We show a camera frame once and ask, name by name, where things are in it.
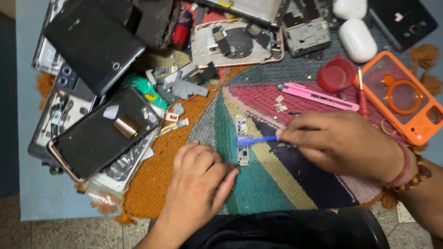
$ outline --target bracelet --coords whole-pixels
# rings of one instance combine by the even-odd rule
[[[407,155],[407,151],[405,151],[404,146],[402,146],[401,144],[399,144],[399,145],[402,148],[403,153],[404,153],[405,164],[404,164],[404,167],[403,167],[403,170],[401,171],[401,173],[392,182],[395,182],[396,180],[401,179],[405,175],[407,169],[409,169],[410,164],[411,164],[410,159]],[[422,182],[423,180],[432,177],[432,171],[424,165],[424,160],[423,160],[423,157],[420,155],[420,152],[414,150],[412,147],[409,147],[409,149],[416,156],[418,173],[405,185],[402,185],[400,187],[391,187],[391,189],[396,192],[411,190],[411,189],[415,188],[416,186],[418,186],[420,184],[420,182]]]

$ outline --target table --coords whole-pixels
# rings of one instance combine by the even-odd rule
[[[422,0],[440,25],[443,25],[443,2]],[[19,129],[19,170],[21,220],[47,220],[61,218],[87,218],[101,216],[89,205],[87,195],[79,195],[73,181],[66,175],[52,176],[49,167],[40,166],[41,161],[28,155],[27,147],[38,123],[41,112],[38,105],[42,97],[36,89],[38,72],[31,68],[37,40],[40,35],[49,0],[17,0],[17,95]],[[443,28],[429,35],[422,43],[432,43],[443,51]],[[443,61],[432,69],[431,74],[443,79]],[[443,95],[437,96],[443,103]],[[443,166],[443,129],[429,140],[423,155]]]

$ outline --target red cup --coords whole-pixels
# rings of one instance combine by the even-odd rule
[[[356,74],[354,64],[340,53],[319,70],[317,82],[323,90],[337,92],[352,85]]]

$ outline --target pink utility knife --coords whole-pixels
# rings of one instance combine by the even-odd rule
[[[278,90],[288,93],[291,95],[295,95],[298,97],[302,97],[305,99],[309,99],[312,101],[316,101],[318,103],[322,103],[325,105],[329,105],[332,107],[336,107],[343,110],[352,110],[358,111],[360,106],[351,102],[343,101],[339,98],[334,98],[322,93],[317,93],[311,90],[306,89],[305,86],[295,84],[295,83],[281,83],[277,86]]]

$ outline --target left hand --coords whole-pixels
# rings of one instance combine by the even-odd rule
[[[163,237],[162,248],[178,248],[222,208],[239,170],[210,146],[198,141],[175,155],[166,202],[153,227]]]

